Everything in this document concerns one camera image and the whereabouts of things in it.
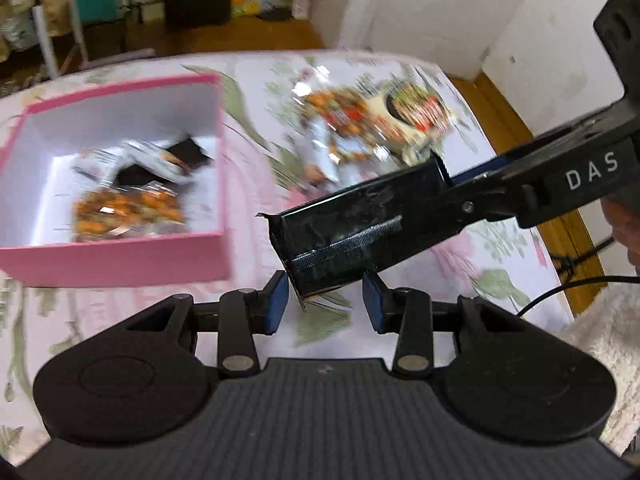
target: wooden baseboard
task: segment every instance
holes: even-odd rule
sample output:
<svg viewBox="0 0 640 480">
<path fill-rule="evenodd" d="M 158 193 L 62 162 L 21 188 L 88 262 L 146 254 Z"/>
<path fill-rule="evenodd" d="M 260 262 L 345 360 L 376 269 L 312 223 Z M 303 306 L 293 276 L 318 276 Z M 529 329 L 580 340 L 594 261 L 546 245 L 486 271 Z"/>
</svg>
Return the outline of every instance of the wooden baseboard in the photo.
<svg viewBox="0 0 640 480">
<path fill-rule="evenodd" d="M 533 138 L 527 125 L 484 72 L 473 83 L 456 78 L 451 80 L 473 110 L 498 154 Z M 589 232 L 577 211 L 545 222 L 538 226 L 538 230 L 546 248 L 553 254 L 578 256 L 593 248 Z M 600 260 L 591 258 L 577 267 L 574 279 L 603 275 Z M 602 286 L 588 285 L 568 290 L 566 296 L 574 314 L 583 312 Z"/>
</svg>

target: fluffy white fabric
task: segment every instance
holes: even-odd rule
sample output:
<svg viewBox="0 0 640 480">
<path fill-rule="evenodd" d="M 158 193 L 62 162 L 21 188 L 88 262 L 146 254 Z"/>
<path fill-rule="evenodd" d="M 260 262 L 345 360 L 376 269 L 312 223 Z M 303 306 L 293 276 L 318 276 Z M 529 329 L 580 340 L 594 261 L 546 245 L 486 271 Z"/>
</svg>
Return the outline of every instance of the fluffy white fabric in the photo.
<svg viewBox="0 0 640 480">
<path fill-rule="evenodd" d="M 600 439 L 622 454 L 640 428 L 640 285 L 603 288 L 558 335 L 595 357 L 615 378 L 616 403 Z"/>
</svg>

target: human hand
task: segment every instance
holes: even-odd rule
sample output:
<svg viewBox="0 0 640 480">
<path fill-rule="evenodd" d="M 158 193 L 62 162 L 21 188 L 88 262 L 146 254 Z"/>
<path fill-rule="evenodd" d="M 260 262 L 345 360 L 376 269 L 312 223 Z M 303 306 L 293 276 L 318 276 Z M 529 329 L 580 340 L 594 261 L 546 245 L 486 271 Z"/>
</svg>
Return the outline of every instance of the human hand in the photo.
<svg viewBox="0 0 640 480">
<path fill-rule="evenodd" d="M 640 216 L 610 198 L 600 200 L 604 218 L 613 227 L 613 237 L 627 248 L 629 262 L 640 274 Z"/>
</svg>

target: metal screw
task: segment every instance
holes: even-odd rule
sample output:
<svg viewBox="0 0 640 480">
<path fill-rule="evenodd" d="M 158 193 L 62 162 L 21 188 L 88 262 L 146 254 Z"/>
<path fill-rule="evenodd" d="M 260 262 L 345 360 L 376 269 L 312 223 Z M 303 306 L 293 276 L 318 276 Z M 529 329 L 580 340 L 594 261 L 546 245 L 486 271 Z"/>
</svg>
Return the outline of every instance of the metal screw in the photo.
<svg viewBox="0 0 640 480">
<path fill-rule="evenodd" d="M 421 372 L 429 367 L 429 360 L 421 355 L 405 355 L 398 359 L 398 366 L 407 372 Z"/>
<path fill-rule="evenodd" d="M 244 372 L 254 365 L 254 360 L 246 355 L 230 355 L 222 365 L 230 372 Z"/>
</svg>

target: plastic bag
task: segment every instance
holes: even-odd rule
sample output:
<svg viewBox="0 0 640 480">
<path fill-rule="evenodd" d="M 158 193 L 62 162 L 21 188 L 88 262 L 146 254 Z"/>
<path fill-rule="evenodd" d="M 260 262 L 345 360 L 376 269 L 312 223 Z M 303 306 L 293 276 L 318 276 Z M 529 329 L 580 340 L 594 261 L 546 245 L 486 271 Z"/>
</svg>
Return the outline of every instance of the plastic bag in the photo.
<svg viewBox="0 0 640 480">
<path fill-rule="evenodd" d="M 74 208 L 78 242 L 176 234 L 186 230 L 176 194 L 157 182 L 139 189 L 101 187 L 86 193 Z"/>
</svg>

